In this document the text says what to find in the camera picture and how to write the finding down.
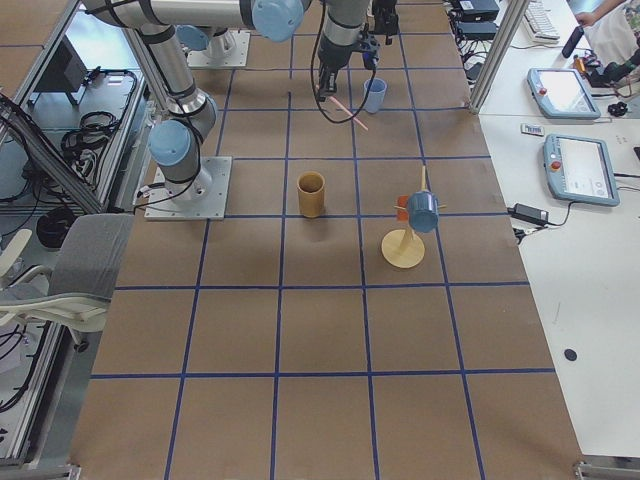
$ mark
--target computer equipment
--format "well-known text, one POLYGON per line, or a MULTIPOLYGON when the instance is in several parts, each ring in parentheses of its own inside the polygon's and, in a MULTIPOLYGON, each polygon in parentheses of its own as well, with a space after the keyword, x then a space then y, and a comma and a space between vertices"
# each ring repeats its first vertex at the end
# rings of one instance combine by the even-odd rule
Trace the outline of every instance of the computer equipment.
POLYGON ((543 155, 555 198, 609 207, 620 204, 604 141, 552 134, 544 142, 543 155))
POLYGON ((571 56, 583 35, 584 29, 582 28, 582 26, 578 25, 573 29, 569 40, 567 40, 567 43, 565 43, 564 47, 562 48, 562 56, 564 58, 569 58, 571 56))
POLYGON ((541 1, 529 2, 522 23, 534 43, 556 44, 560 41, 560 34, 549 20, 541 1))
POLYGON ((493 40, 498 31, 493 22, 457 22, 456 26, 462 40, 493 40))
POLYGON ((500 10, 494 0, 451 0, 451 6, 459 22, 493 22, 500 10))
POLYGON ((573 69, 532 68, 527 75, 534 100, 547 118, 594 120, 600 110, 573 69))

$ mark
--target power adapter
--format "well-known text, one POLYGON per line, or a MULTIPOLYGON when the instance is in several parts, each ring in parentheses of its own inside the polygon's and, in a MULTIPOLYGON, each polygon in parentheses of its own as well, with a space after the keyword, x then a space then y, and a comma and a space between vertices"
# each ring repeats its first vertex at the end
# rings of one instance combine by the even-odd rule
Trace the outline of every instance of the power adapter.
POLYGON ((512 208, 507 208, 507 212, 509 212, 509 215, 513 218, 517 218, 523 222, 540 225, 541 227, 549 224, 549 212, 546 210, 516 203, 512 208))

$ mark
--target tablet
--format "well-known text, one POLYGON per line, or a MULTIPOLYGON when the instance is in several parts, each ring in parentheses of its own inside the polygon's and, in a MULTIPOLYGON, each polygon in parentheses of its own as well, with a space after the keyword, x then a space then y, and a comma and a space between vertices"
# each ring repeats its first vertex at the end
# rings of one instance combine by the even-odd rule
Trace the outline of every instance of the tablet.
POLYGON ((575 70, 532 68, 527 81, 547 118, 593 120, 600 117, 600 110, 575 70))
POLYGON ((543 153, 547 183, 555 198, 610 207, 620 203, 602 140, 548 135, 543 153))

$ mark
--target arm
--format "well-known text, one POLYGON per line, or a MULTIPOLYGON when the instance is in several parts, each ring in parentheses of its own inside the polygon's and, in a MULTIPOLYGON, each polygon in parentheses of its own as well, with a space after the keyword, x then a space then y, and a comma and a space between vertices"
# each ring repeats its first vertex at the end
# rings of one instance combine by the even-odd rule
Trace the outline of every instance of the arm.
POLYGON ((598 8, 593 12, 580 12, 576 13, 576 20, 580 25, 590 27, 602 17, 604 17, 611 10, 619 5, 622 5, 626 0, 604 0, 598 8))

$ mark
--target white chair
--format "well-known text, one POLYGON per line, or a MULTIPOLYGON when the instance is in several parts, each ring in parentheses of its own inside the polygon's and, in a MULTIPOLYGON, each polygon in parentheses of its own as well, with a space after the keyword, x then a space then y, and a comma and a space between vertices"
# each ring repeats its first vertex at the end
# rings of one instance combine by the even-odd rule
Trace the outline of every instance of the white chair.
MULTIPOLYGON (((10 321, 56 322, 69 328, 76 350, 86 349, 88 344, 80 332, 104 328, 132 224, 132 215, 79 217, 69 229, 53 269, 31 267, 0 291, 0 325, 10 321), (31 284, 39 275, 48 280, 46 293, 31 284)), ((18 232, 2 253, 0 277, 14 264, 29 236, 28 230, 18 232)))

